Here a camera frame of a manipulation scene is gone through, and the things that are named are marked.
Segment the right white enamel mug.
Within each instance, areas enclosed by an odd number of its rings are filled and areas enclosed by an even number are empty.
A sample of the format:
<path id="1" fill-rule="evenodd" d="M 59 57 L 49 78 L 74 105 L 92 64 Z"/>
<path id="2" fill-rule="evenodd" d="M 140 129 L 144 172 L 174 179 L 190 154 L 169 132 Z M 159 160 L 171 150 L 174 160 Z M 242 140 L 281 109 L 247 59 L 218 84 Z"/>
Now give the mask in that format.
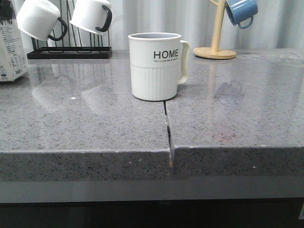
<path id="1" fill-rule="evenodd" d="M 103 35 L 112 22 L 108 0 L 77 0 L 70 23 L 90 33 Z"/>

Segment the white blue milk carton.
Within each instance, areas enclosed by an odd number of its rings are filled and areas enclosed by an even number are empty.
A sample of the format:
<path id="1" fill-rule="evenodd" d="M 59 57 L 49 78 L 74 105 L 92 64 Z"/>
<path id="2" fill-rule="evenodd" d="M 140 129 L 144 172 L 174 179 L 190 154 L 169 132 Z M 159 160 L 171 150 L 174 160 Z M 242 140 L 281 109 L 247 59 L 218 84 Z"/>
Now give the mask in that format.
<path id="1" fill-rule="evenodd" d="M 13 1 L 0 2 L 0 81 L 15 81 L 28 72 Z"/>

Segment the wooden mug tree stand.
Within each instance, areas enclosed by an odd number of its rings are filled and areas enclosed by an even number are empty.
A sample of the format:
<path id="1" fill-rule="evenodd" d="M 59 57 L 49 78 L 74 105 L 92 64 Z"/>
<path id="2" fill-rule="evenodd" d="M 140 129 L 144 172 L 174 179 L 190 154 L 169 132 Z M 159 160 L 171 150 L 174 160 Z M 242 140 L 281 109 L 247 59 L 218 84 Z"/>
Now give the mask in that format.
<path id="1" fill-rule="evenodd" d="M 236 57 L 235 51 L 219 48 L 226 1 L 210 0 L 210 2 L 217 7 L 211 47 L 197 47 L 194 48 L 193 53 L 197 57 L 202 57 L 207 59 L 217 59 L 217 60 L 233 59 Z"/>

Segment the white enamel mug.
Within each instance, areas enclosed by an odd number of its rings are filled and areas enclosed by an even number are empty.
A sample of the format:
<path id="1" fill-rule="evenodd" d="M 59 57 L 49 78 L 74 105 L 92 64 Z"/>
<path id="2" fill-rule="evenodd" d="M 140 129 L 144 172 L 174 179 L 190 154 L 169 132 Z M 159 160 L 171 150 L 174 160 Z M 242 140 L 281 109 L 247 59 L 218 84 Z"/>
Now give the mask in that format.
<path id="1" fill-rule="evenodd" d="M 112 22 L 108 0 L 77 0 L 70 23 L 90 33 L 103 35 Z"/>
<path id="2" fill-rule="evenodd" d="M 60 41 L 67 33 L 67 24 L 60 16 L 60 10 L 48 0 L 25 0 L 17 16 L 18 29 L 41 41 Z M 62 34 L 51 35 L 57 22 L 63 26 Z"/>

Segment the white HOME cup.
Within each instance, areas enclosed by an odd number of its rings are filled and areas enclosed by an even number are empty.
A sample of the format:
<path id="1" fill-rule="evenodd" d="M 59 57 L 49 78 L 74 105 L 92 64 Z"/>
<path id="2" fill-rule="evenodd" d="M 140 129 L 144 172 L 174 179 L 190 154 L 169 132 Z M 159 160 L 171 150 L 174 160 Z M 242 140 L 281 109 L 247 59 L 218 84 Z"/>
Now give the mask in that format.
<path id="1" fill-rule="evenodd" d="M 188 79 L 190 45 L 180 34 L 149 32 L 128 36 L 132 94 L 163 101 L 177 94 Z"/>

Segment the left white enamel mug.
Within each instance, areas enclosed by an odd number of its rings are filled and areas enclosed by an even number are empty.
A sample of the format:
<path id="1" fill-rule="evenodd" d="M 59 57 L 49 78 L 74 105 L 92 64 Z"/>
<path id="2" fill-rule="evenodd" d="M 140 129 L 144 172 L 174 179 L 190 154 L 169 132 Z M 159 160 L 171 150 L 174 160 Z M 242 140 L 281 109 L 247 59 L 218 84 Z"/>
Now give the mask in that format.
<path id="1" fill-rule="evenodd" d="M 60 10 L 48 0 L 25 0 L 17 16 L 18 29 L 41 41 L 60 41 L 67 33 L 67 24 L 60 16 Z M 63 26 L 62 34 L 51 35 L 57 22 Z"/>

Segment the blue enamel mug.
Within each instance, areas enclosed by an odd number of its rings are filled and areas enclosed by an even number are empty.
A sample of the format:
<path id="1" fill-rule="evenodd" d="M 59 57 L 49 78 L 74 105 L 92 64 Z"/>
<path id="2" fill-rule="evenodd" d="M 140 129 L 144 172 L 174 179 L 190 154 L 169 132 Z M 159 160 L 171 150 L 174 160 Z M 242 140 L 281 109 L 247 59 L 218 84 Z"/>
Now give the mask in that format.
<path id="1" fill-rule="evenodd" d="M 249 28 L 253 23 L 254 16 L 258 13 L 256 0 L 227 0 L 225 8 L 232 25 L 238 25 L 240 29 Z M 242 26 L 241 22 L 247 19 L 250 19 L 250 22 Z"/>

